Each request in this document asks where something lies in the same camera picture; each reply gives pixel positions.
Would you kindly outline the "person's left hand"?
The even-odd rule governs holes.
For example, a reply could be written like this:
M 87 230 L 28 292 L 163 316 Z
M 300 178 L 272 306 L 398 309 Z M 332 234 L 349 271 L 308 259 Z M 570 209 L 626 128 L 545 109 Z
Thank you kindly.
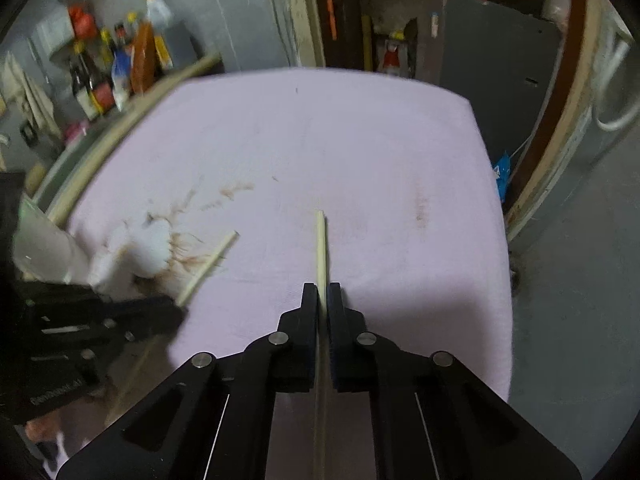
M 44 462 L 51 468 L 64 463 L 68 456 L 63 446 L 62 417 L 54 411 L 26 422 L 26 438 L 35 445 Z

